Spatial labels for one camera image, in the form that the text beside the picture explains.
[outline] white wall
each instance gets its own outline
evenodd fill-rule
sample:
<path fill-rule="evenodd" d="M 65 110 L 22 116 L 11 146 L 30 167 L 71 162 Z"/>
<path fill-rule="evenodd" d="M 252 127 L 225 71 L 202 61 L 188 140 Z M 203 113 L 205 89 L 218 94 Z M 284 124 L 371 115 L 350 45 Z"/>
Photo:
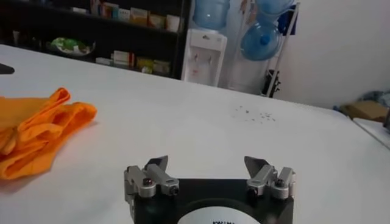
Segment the white wall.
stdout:
<path fill-rule="evenodd" d="M 264 63 L 232 67 L 241 0 L 231 0 L 221 87 L 259 93 Z M 289 40 L 275 98 L 331 108 L 372 90 L 390 89 L 390 0 L 300 0 L 297 35 Z"/>

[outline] black shelf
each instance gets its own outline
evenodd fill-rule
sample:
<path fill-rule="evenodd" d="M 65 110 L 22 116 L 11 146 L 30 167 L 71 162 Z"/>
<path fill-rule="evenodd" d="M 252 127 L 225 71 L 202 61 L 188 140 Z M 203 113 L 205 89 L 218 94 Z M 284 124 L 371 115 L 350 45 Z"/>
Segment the black shelf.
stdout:
<path fill-rule="evenodd" d="M 40 1 L 0 0 L 0 28 L 22 30 L 40 40 L 57 37 L 96 43 L 95 57 L 110 58 L 117 51 L 137 57 L 171 62 L 171 77 L 179 79 L 185 50 L 191 0 L 111 0 L 123 9 L 138 7 L 162 15 L 184 19 L 182 33 L 139 26 L 118 19 L 70 11 L 71 7 L 89 10 L 90 0 Z"/>

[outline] black object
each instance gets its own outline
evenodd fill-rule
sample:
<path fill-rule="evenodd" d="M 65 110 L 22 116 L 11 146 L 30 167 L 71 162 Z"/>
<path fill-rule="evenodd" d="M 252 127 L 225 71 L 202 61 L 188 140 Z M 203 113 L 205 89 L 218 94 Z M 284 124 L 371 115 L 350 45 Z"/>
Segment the black object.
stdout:
<path fill-rule="evenodd" d="M 0 27 L 31 33 L 43 46 L 57 37 L 68 37 L 83 43 L 96 43 L 91 59 L 110 58 L 113 51 L 132 52 L 137 57 L 169 61 L 169 77 L 180 79 L 185 50 L 191 0 L 108 0 L 123 9 L 136 7 L 159 15 L 183 19 L 179 33 L 139 26 L 118 19 L 76 13 L 71 7 L 90 9 L 90 0 L 41 1 L 0 0 Z"/>
<path fill-rule="evenodd" d="M 278 86 L 281 84 L 281 82 L 279 81 L 279 73 L 277 73 L 277 76 L 276 76 L 276 79 L 275 79 L 275 82 L 274 82 L 274 86 L 272 87 L 272 90 L 271 90 L 271 94 L 270 94 L 270 98 L 273 98 L 274 97 L 274 94 L 277 92 L 277 91 L 280 91 L 280 89 L 278 88 Z M 267 92 L 268 92 L 268 88 L 269 88 L 269 85 L 271 84 L 271 80 L 272 80 L 272 76 L 274 75 L 274 70 L 268 70 L 267 72 L 267 75 L 265 77 L 266 79 L 266 82 L 264 84 L 264 88 L 262 90 L 262 94 L 266 95 Z"/>
<path fill-rule="evenodd" d="M 294 200 L 276 200 L 269 194 L 250 204 L 246 180 L 179 179 L 180 194 L 135 197 L 134 224 L 177 224 L 187 213 L 210 206 L 233 208 L 261 224 L 292 224 Z"/>
<path fill-rule="evenodd" d="M 390 131 L 390 110 L 388 110 L 388 115 L 386 116 L 383 126 Z"/>
<path fill-rule="evenodd" d="M 151 159 L 146 167 L 151 164 L 163 166 L 163 172 L 167 162 L 168 157 L 163 156 Z M 130 187 L 129 183 L 132 182 L 133 175 L 136 178 L 140 173 L 132 174 L 127 168 L 125 196 L 126 201 L 130 204 L 130 213 L 134 224 L 178 224 L 179 221 L 181 224 L 184 221 L 180 219 L 187 214 L 208 207 L 230 208 L 232 209 L 230 213 L 233 216 L 236 215 L 235 212 L 243 212 L 261 224 L 292 224 L 293 196 L 290 195 L 285 199 L 275 198 L 269 187 L 266 187 L 263 194 L 258 196 L 258 192 L 254 188 L 248 188 L 248 181 L 257 180 L 256 174 L 260 176 L 265 174 L 263 168 L 270 166 L 269 163 L 266 160 L 248 156 L 245 157 L 244 162 L 251 175 L 252 179 L 250 180 L 179 179 L 180 193 L 177 187 L 173 187 L 170 195 L 164 194 L 159 187 L 153 195 L 145 194 L 146 188 L 138 189 L 138 192 L 143 191 L 143 196 L 138 194 L 137 190 L 134 191 L 137 186 Z M 284 185 L 284 181 L 281 178 L 277 179 L 277 185 Z M 212 217 L 198 214 L 195 215 L 195 218 L 191 218 L 190 223 L 241 224 L 229 220 L 229 217 L 232 216 L 224 213 L 217 213 Z"/>
<path fill-rule="evenodd" d="M 13 67 L 0 63 L 0 75 L 11 75 L 15 72 Z"/>

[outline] orange cloth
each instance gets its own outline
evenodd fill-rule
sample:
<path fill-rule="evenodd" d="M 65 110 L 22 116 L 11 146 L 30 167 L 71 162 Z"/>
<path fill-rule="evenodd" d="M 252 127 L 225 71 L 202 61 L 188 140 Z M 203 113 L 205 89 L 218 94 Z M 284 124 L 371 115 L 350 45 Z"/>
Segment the orange cloth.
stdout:
<path fill-rule="evenodd" d="M 96 115 L 87 103 L 64 105 L 69 92 L 50 98 L 0 97 L 0 179 L 15 179 L 50 169 L 65 141 Z"/>

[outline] blue water bottle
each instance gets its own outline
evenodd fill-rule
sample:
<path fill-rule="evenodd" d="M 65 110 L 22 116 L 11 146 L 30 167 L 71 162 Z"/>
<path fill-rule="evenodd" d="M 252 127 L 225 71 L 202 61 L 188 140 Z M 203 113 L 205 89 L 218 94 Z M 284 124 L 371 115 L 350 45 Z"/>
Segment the blue water bottle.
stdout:
<path fill-rule="evenodd" d="M 196 0 L 193 21 L 200 27 L 221 30 L 226 27 L 230 0 Z"/>
<path fill-rule="evenodd" d="M 272 22 L 259 21 L 245 33 L 241 52 L 248 60 L 268 60 L 279 51 L 281 42 L 282 35 Z"/>

